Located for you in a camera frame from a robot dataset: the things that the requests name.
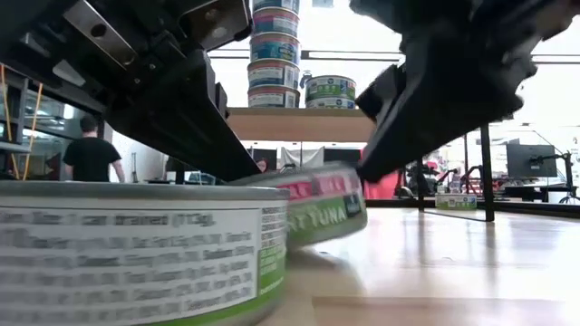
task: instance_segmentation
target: robotic arm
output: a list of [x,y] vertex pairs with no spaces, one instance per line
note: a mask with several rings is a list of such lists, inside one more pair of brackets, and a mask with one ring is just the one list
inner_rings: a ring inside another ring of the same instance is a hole
[[406,55],[357,99],[377,125],[359,174],[376,182],[520,109],[516,88],[537,71],[532,50],[564,31],[580,2],[352,0],[351,8],[401,33]]
[[[532,49],[566,29],[579,2],[352,0],[355,13],[402,34],[406,55],[357,101],[377,125],[361,177],[378,181],[519,109],[516,87],[536,72]],[[249,0],[8,1],[0,62],[71,104],[90,103],[118,132],[230,181],[259,169],[226,124],[207,52],[251,29]]]

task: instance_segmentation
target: white wall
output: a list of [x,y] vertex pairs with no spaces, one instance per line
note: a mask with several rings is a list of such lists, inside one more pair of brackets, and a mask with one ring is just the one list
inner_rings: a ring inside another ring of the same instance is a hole
[[[130,139],[112,130],[109,126],[105,128],[105,139],[110,141],[119,154],[121,154],[121,162],[123,170],[125,171],[125,182],[132,182],[131,153],[137,154],[136,168],[139,182],[163,177],[164,156],[161,152]],[[109,175],[111,182],[119,182],[117,174],[112,168]]]

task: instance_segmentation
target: person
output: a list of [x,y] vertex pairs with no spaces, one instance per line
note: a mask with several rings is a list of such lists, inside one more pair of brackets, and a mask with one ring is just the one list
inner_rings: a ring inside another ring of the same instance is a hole
[[268,161],[265,158],[259,159],[256,164],[257,168],[259,168],[262,173],[268,170]]
[[64,152],[67,176],[73,181],[110,182],[109,165],[112,165],[119,182],[125,182],[121,155],[110,142],[98,138],[97,121],[93,116],[82,117],[81,131],[82,138],[75,140]]

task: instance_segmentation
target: can label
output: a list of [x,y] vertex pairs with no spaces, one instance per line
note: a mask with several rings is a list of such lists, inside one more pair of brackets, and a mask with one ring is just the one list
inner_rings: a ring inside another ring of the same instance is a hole
[[351,234],[367,224],[361,180],[352,169],[316,171],[256,182],[252,186],[285,188],[288,245],[297,247]]
[[295,14],[300,11],[299,0],[254,0],[254,11],[267,7],[281,7],[292,10]]
[[308,101],[306,108],[340,108],[355,109],[354,101],[343,98],[323,98]]
[[266,16],[254,21],[255,34],[260,33],[284,33],[293,37],[298,36],[298,22],[290,18],[279,16]]
[[315,78],[306,84],[306,101],[322,98],[345,98],[354,101],[356,98],[355,84],[352,81],[328,77]]
[[263,93],[250,95],[248,98],[248,106],[250,108],[297,108],[298,99],[291,91],[284,91],[280,93]]
[[298,88],[298,68],[286,67],[264,67],[250,70],[247,74],[250,87],[262,85],[281,85],[293,89]]
[[0,325],[219,323],[282,293],[285,201],[38,199],[0,199]]
[[300,63],[298,44],[267,40],[262,43],[252,43],[251,48],[252,61],[260,59],[280,59],[289,61],[296,65]]

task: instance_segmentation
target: black t-shirt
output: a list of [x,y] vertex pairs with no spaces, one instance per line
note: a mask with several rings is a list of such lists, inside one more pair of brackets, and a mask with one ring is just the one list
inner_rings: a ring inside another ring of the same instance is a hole
[[109,165],[121,155],[106,140],[88,137],[75,140],[64,153],[63,162],[72,167],[72,180],[109,182]]

